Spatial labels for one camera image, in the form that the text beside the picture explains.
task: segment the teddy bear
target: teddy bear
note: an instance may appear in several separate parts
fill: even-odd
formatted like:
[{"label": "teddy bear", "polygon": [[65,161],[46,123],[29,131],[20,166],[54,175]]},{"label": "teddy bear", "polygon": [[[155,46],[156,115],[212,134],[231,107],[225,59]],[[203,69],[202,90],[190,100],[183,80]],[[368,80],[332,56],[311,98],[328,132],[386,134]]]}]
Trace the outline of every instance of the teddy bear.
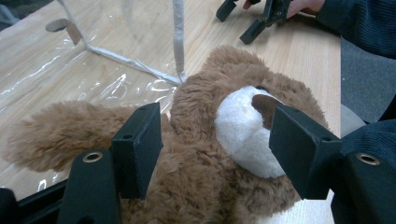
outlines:
[{"label": "teddy bear", "polygon": [[[121,200],[123,223],[256,223],[292,207],[300,197],[268,143],[279,104],[328,127],[304,83],[248,51],[214,49],[177,88],[170,115],[162,114],[163,149],[147,198]],[[37,172],[67,171],[78,154],[109,148],[135,110],[50,105],[10,130],[2,156]]]}]

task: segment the plush fur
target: plush fur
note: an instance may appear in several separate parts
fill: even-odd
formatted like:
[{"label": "plush fur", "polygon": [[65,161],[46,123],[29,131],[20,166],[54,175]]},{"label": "plush fur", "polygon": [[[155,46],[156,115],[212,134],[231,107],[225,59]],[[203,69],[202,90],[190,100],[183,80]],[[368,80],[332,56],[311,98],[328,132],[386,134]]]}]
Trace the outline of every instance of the plush fur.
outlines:
[{"label": "plush fur", "polygon": [[[327,127],[317,101],[302,82],[272,73],[246,51],[215,49],[202,70],[178,88],[170,120],[163,116],[164,147],[147,199],[122,200],[125,223],[255,223],[258,217],[284,211],[299,200],[285,175],[254,175],[238,165],[218,140],[220,104],[250,86],[263,87],[281,103]],[[274,106],[268,108],[260,112],[267,129]],[[133,111],[85,102],[52,105],[11,131],[3,158],[38,172],[69,169],[70,161],[84,150],[108,148]]]}]

